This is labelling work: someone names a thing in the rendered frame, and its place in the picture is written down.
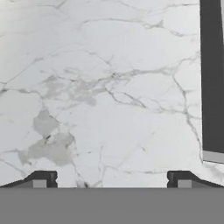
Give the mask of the black hob with grey rim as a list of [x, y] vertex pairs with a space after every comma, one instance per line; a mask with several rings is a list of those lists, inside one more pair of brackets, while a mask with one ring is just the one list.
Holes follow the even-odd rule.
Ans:
[[203, 160], [224, 164], [224, 46], [221, 0], [199, 2]]

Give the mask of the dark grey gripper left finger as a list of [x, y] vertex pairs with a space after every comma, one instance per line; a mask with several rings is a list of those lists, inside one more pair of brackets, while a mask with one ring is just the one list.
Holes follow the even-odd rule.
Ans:
[[24, 179], [0, 185], [0, 188], [57, 188], [57, 177], [56, 171], [34, 171]]

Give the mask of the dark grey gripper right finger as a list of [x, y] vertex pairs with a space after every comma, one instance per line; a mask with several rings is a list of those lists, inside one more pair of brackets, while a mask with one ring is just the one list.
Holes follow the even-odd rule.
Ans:
[[168, 171], [167, 179], [168, 188], [223, 188], [223, 185], [198, 178], [190, 171]]

